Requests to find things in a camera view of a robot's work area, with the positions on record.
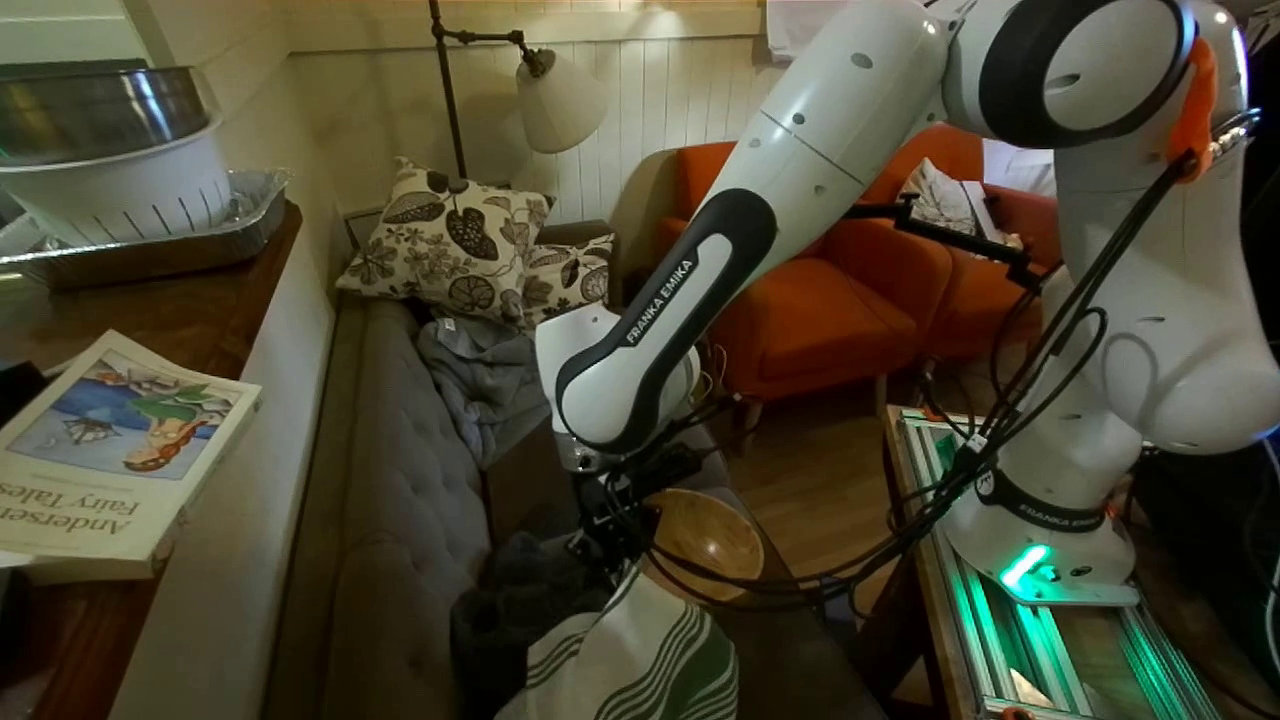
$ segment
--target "floor lamp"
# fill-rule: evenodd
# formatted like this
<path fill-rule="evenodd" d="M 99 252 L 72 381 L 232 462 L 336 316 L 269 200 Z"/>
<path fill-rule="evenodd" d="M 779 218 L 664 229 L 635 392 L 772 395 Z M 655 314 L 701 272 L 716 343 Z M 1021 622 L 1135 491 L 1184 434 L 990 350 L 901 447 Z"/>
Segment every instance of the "floor lamp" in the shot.
<path fill-rule="evenodd" d="M 447 42 L 456 43 L 515 43 L 519 69 L 515 69 L 515 95 L 526 114 L 526 135 L 535 154 L 563 154 L 580 139 L 589 139 L 606 116 L 606 99 L 589 73 L 570 64 L 563 55 L 547 50 L 530 50 L 526 34 L 456 34 L 439 19 L 439 0 L 432 6 L 432 42 L 436 42 L 436 69 L 445 89 L 445 114 L 447 114 L 447 135 L 452 135 L 452 165 L 459 175 L 470 175 L 470 154 L 465 132 L 456 116 L 456 92 L 452 92 L 452 69 L 447 69 Z"/>

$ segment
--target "striped cloth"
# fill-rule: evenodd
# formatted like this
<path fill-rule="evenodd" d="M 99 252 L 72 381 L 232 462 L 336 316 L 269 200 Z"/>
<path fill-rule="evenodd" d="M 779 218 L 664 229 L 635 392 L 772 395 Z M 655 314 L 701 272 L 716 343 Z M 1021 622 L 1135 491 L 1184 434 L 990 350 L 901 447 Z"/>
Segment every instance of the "striped cloth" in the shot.
<path fill-rule="evenodd" d="M 737 687 L 737 647 L 716 622 L 635 564 L 602 613 L 530 647 L 530 679 L 499 720 L 716 720 L 737 715 Z"/>

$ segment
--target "gray couch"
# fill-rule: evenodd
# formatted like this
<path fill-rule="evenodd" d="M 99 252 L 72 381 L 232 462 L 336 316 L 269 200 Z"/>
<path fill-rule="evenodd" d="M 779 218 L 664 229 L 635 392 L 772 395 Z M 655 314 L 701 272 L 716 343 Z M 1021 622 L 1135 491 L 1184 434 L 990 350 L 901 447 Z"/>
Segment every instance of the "gray couch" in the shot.
<path fill-rule="evenodd" d="M 341 299 L 269 720 L 456 715 L 456 598 L 497 539 L 572 523 L 547 447 L 478 467 L 421 363 L 415 330 L 403 306 Z M 813 613 L 724 615 L 724 629 L 743 664 L 743 715 L 882 715 Z"/>

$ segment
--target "black cable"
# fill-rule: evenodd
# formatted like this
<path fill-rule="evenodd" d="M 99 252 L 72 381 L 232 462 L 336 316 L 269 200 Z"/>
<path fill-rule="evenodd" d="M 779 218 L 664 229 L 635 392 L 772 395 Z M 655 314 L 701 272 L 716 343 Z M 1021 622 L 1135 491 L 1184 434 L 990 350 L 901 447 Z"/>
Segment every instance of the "black cable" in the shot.
<path fill-rule="evenodd" d="M 929 410 L 934 418 L 940 418 L 957 437 L 965 437 L 965 439 L 972 437 L 972 427 L 961 427 L 957 418 L 934 395 L 934 374 L 924 374 L 922 395 L 924 395 L 924 410 Z"/>
<path fill-rule="evenodd" d="M 929 483 L 929 490 L 916 490 L 916 491 L 909 491 L 909 496 L 901 496 L 897 499 L 897 512 L 906 517 L 911 506 L 929 506 L 929 496 L 935 496 L 935 483 Z"/>
<path fill-rule="evenodd" d="M 1261 27 L 1249 42 L 1249 55 L 1255 55 L 1271 42 L 1268 34 L 1271 34 L 1271 19 L 1261 19 Z"/>
<path fill-rule="evenodd" d="M 1197 165 L 1193 154 L 1184 154 L 1180 159 L 1172 159 L 1155 185 L 1133 205 L 1133 212 L 1119 221 L 1119 229 L 1112 231 L 1112 242 L 1104 246 L 1104 252 L 1088 265 L 1088 272 L 1081 277 L 1081 285 L 1069 293 L 1069 299 L 1062 306 L 1062 314 L 1050 319 L 1050 332 L 1033 343 L 1029 360 L 1021 363 L 1021 374 L 1013 376 L 1008 392 L 998 395 L 998 410 L 986 419 L 986 445 L 965 462 L 953 466 L 929 491 L 929 499 L 916 508 L 916 517 L 909 517 L 906 523 L 897 523 L 882 543 L 872 543 L 870 551 L 859 551 L 857 560 L 845 560 L 829 572 L 816 578 L 797 578 L 797 579 L 732 579 L 724 572 L 711 572 L 690 558 L 676 558 L 667 547 L 651 543 L 651 558 L 664 558 L 671 564 L 682 564 L 685 572 L 722 579 L 722 583 L 737 583 L 743 593 L 753 593 L 757 600 L 772 598 L 772 600 L 825 600 L 832 593 L 851 593 L 857 583 L 864 583 L 872 572 L 889 568 L 897 558 L 906 558 L 916 539 L 924 539 L 940 517 L 953 508 L 953 499 L 979 481 L 986 472 L 998 467 L 999 447 L 1023 434 L 1045 410 L 1052 410 L 1052 401 L 1083 374 L 1083 363 L 1093 360 L 1093 351 L 1104 343 L 1108 338 L 1108 316 L 1104 310 L 1088 310 L 1093 296 L 1102 293 L 1104 277 L 1116 270 L 1116 261 L 1126 256 L 1126 247 L 1135 242 L 1135 231 L 1144 229 L 1144 221 L 1155 212 L 1155 205 L 1163 200 L 1163 192 Z M 1038 389 L 1045 363 L 1052 355 L 1062 355 L 1062 350 L 1078 338 L 1078 330 L 1083 319 L 1096 319 L 1096 332 L 1088 339 L 1088 350 L 1078 355 L 1078 363 L 1062 376 L 1056 389 L 1045 392 L 1039 405 L 1021 410 L 1029 401 L 1029 392 Z"/>
<path fill-rule="evenodd" d="M 662 451 L 671 437 L 711 419 L 722 414 L 722 392 L 710 389 L 685 418 L 676 418 L 667 427 L 662 427 L 648 445 L 635 451 L 622 456 L 622 467 L 644 467 L 651 451 Z"/>
<path fill-rule="evenodd" d="M 1013 324 L 1017 324 L 1021 316 L 1029 316 L 1029 310 L 1038 306 L 1038 296 L 1039 296 L 1039 293 L 1029 293 L 1029 288 L 1023 288 L 1023 293 L 1017 296 L 1017 306 L 1008 306 L 1008 314 L 1006 314 L 999 324 L 998 324 L 993 351 L 990 351 L 990 386 L 993 386 L 993 395 L 1006 392 L 1006 381 L 999 381 L 1006 339 L 1008 339 Z"/>
<path fill-rule="evenodd" d="M 690 568 L 682 564 L 685 572 L 743 593 L 743 600 L 722 600 L 722 598 L 710 598 L 710 593 L 694 590 L 685 578 L 676 578 L 676 572 L 667 568 L 667 560 L 682 564 L 676 558 L 664 558 L 664 547 L 648 547 L 648 564 L 651 564 L 667 583 L 676 583 L 685 598 L 694 598 L 694 600 L 703 606 L 703 609 L 786 613 L 786 609 L 803 609 L 803 606 L 810 606 L 810 598 L 762 600 L 766 593 L 743 590 L 740 579 L 710 578 L 711 568 L 685 560 L 685 564 L 690 564 Z"/>

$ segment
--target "lamp pole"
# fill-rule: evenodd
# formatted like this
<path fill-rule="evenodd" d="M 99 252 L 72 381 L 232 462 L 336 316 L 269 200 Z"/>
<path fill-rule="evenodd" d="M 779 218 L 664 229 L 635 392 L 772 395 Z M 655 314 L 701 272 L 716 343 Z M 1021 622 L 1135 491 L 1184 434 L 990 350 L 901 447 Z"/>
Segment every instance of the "lamp pole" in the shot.
<path fill-rule="evenodd" d="M 436 69 L 439 69 L 439 89 L 445 89 L 445 116 L 447 116 L 447 135 L 452 135 L 452 165 L 456 175 L 470 175 L 470 154 L 465 154 L 465 132 L 456 125 L 456 95 L 452 95 L 452 69 L 447 69 L 447 27 L 439 25 L 439 0 L 432 0 L 432 42 L 436 42 Z"/>
<path fill-rule="evenodd" d="M 465 154 L 459 120 L 456 120 L 456 92 L 452 92 L 452 69 L 447 69 L 447 42 L 459 42 L 459 43 L 515 43 L 519 50 L 519 64 L 530 64 L 530 75 L 553 73 L 555 55 L 553 52 L 532 52 L 526 43 L 526 34 L 515 34 L 515 27 L 514 34 L 452 34 L 439 19 L 439 0 L 430 0 L 430 10 L 432 10 L 436 69 L 439 69 L 439 89 L 445 89 L 445 116 L 447 116 L 447 135 L 452 135 L 452 165 L 456 165 L 456 175 L 470 175 L 470 154 Z"/>

